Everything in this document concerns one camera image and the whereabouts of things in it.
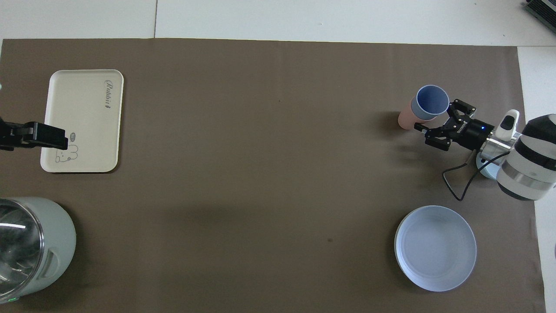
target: white plate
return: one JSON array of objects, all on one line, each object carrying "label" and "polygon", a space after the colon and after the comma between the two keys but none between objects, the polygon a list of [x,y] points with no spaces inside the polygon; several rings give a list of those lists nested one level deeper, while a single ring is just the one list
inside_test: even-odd
[{"label": "white plate", "polygon": [[469,224],[441,206],[420,207],[400,223],[394,239],[401,270],[417,286],[447,291],[461,285],[475,266],[477,245]]},{"label": "white plate", "polygon": [[109,172],[118,163],[123,76],[117,70],[62,70],[50,77],[44,123],[66,131],[68,149],[42,148],[47,172]]}]

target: pot handle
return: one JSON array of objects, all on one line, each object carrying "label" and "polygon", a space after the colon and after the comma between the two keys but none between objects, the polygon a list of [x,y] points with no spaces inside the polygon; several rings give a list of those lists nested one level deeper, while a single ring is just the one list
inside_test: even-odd
[{"label": "pot handle", "polygon": [[46,262],[38,279],[48,279],[56,275],[60,268],[60,260],[58,254],[54,249],[49,248],[46,253]]}]

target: pink cup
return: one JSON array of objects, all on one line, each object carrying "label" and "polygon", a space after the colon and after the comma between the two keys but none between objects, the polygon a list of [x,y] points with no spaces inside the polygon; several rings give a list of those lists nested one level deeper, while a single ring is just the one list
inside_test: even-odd
[{"label": "pink cup", "polygon": [[407,106],[405,106],[405,108],[400,112],[400,115],[398,116],[398,124],[400,125],[400,127],[408,130],[413,129],[415,123],[426,123],[432,120],[434,120],[434,118],[430,120],[423,120],[418,118],[411,109],[411,102]]}]

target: cup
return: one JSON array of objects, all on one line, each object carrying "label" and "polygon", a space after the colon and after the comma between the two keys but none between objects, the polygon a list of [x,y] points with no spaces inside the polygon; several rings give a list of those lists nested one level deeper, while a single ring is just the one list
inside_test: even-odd
[{"label": "cup", "polygon": [[417,91],[408,106],[398,116],[403,129],[413,129],[415,123],[426,123],[446,112],[450,105],[448,94],[435,85],[423,86]]}]

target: cartoon drawing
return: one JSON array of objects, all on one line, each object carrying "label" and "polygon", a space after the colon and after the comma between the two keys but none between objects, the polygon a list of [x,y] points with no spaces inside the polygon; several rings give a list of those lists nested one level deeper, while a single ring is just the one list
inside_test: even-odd
[{"label": "cartoon drawing", "polygon": [[67,150],[57,149],[56,163],[77,159],[77,150],[79,150],[79,148],[76,145],[69,145]]}]

